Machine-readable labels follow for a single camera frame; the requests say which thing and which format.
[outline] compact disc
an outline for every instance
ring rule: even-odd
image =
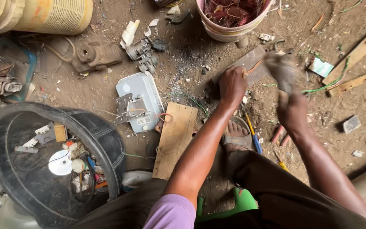
[[[67,175],[72,171],[72,160],[70,151],[61,150],[50,157],[49,170],[56,175]]]

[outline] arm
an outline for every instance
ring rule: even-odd
[[[210,172],[218,143],[246,88],[243,68],[231,67],[225,71],[220,80],[221,100],[180,157],[164,195],[182,195],[197,207],[198,191]]]
[[[293,94],[288,103],[286,95],[280,92],[279,98],[279,121],[300,152],[312,188],[366,218],[366,203],[315,136],[313,130],[309,128],[306,122],[307,102],[305,97]]]

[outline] purple sleeve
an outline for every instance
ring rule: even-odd
[[[150,210],[144,229],[193,229],[196,210],[185,197],[176,194],[162,196]]]

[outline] dark trousers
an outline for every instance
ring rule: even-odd
[[[254,151],[232,152],[227,160],[229,176],[250,191],[259,209],[198,223],[195,228],[366,228],[364,217]],[[154,179],[101,206],[72,228],[142,228],[166,183]]]

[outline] hand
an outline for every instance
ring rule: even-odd
[[[220,82],[220,103],[228,105],[229,108],[236,109],[248,87],[245,69],[243,67],[230,67],[223,73]]]
[[[277,107],[278,119],[288,133],[306,133],[308,100],[305,96],[294,92],[290,97],[284,91],[279,91]]]

